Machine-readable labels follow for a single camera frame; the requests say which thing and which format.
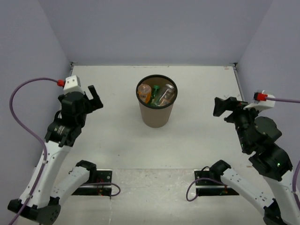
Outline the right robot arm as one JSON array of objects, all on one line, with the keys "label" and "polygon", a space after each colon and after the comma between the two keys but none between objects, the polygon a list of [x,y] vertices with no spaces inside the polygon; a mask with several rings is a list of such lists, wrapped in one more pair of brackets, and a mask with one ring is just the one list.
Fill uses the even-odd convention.
[{"label": "right robot arm", "polygon": [[258,184],[248,182],[223,160],[210,167],[209,179],[214,184],[229,186],[251,203],[267,225],[298,225],[300,202],[293,182],[293,165],[288,153],[276,144],[282,133],[274,120],[259,116],[267,109],[261,104],[249,104],[235,97],[214,99],[213,116],[230,111],[225,122],[237,132],[242,153],[249,155]]}]

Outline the clear plastic bottle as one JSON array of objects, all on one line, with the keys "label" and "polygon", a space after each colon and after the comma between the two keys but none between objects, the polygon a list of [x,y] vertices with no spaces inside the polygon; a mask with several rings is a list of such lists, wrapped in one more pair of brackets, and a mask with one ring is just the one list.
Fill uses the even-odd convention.
[{"label": "clear plastic bottle", "polygon": [[166,84],[155,96],[153,104],[155,106],[165,106],[169,104],[174,96],[174,91],[175,88],[172,85]]}]

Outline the orange bottle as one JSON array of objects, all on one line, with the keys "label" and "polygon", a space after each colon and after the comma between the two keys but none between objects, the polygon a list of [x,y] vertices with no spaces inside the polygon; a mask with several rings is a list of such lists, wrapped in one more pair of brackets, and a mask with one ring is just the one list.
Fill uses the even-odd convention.
[{"label": "orange bottle", "polygon": [[148,103],[150,101],[152,94],[152,88],[148,84],[140,84],[138,86],[138,96],[144,102]]}]

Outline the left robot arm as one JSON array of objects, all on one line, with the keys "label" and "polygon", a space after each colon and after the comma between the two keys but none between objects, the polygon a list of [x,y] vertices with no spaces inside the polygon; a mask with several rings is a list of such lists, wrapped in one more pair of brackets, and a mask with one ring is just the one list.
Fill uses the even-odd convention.
[{"label": "left robot arm", "polygon": [[88,87],[92,99],[81,89],[60,95],[57,111],[42,141],[43,153],[25,191],[8,204],[8,210],[41,225],[52,225],[63,203],[83,184],[97,180],[97,166],[81,160],[57,186],[54,182],[62,163],[81,134],[87,114],[103,108],[93,85]]}]

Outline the green bottle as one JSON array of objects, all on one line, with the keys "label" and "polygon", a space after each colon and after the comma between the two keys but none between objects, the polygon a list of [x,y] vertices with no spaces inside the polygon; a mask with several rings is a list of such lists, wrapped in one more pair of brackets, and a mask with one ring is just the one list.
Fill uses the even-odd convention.
[{"label": "green bottle", "polygon": [[159,85],[154,85],[153,90],[152,90],[152,95],[151,95],[151,100],[150,100],[150,105],[151,106],[158,106],[158,93],[160,91],[160,86]]}]

